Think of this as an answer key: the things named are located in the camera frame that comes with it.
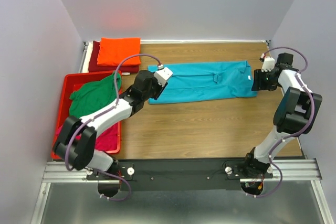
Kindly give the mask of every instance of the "green shirt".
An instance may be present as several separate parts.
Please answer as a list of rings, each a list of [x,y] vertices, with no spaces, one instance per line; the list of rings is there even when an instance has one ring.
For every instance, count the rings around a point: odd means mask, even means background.
[[[84,84],[79,90],[74,91],[70,99],[72,104],[69,110],[70,115],[80,118],[89,115],[113,102],[116,96],[116,89],[113,84],[113,74],[101,81],[93,81]],[[117,76],[118,90],[121,87],[121,76]]]

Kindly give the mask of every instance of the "orange towel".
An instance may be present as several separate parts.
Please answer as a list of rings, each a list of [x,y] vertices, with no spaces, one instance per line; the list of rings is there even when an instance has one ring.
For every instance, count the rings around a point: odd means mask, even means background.
[[[97,59],[99,66],[117,66],[123,59],[140,52],[140,38],[106,39],[101,38]],[[123,66],[140,65],[140,57],[126,61]]]

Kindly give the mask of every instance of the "metal surface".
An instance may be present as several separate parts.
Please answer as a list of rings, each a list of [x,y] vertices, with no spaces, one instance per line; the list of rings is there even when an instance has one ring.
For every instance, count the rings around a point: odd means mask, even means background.
[[[41,184],[40,192],[37,196],[33,217],[30,222],[31,224],[41,223],[44,209],[46,207],[49,190],[50,190],[50,183]]]
[[[265,182],[265,190],[275,185]],[[147,191],[124,202],[100,199],[93,184],[52,184],[42,223],[319,224],[323,219],[308,181],[284,182],[262,199],[242,191]]]
[[[315,193],[315,197],[316,197],[317,203],[319,205],[324,223],[325,224],[334,224],[334,221],[333,221],[332,216],[331,216],[331,212],[330,212],[328,204],[327,204],[326,197],[324,196],[324,193],[323,193],[321,182],[314,180],[314,181],[311,181],[311,185],[312,185],[313,191]]]

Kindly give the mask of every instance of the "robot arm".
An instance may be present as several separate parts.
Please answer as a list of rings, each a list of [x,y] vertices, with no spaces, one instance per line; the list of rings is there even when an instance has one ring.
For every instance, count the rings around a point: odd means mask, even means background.
[[[108,171],[115,159],[105,152],[94,149],[96,138],[112,125],[141,110],[149,98],[157,99],[172,75],[172,71],[168,68],[154,73],[147,70],[139,71],[134,84],[119,96],[117,106],[115,106],[116,101],[113,101],[99,111],[80,119],[74,116],[68,117],[56,139],[53,151],[65,159],[66,150],[70,148],[69,164],[76,170],[88,167]],[[69,141],[75,130],[88,119],[93,120],[79,132],[80,140],[74,141],[69,147]]]
[[[255,70],[252,89],[273,91],[277,87],[282,87],[285,95],[275,112],[274,126],[271,132],[260,145],[253,148],[245,157],[244,169],[252,170],[257,174],[266,173],[270,166],[269,153],[272,152],[272,160],[287,143],[295,138],[288,136],[299,132],[307,124],[311,113],[310,99],[299,83],[299,81],[303,83],[301,74],[292,67],[293,55],[279,54],[276,63],[271,57],[262,58],[262,60],[264,61],[262,69]],[[322,102],[321,95],[315,94],[309,89],[308,91],[313,96],[315,112],[312,122],[303,134],[307,134],[311,130]],[[282,138],[285,139],[272,150]]]

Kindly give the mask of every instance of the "white cloth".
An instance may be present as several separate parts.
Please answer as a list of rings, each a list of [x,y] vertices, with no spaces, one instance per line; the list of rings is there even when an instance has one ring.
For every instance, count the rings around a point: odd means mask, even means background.
[[[90,62],[90,59],[91,59],[92,50],[93,50],[93,42],[91,41],[91,42],[89,42],[88,48],[86,50],[82,73],[88,73],[89,72],[89,62]]]

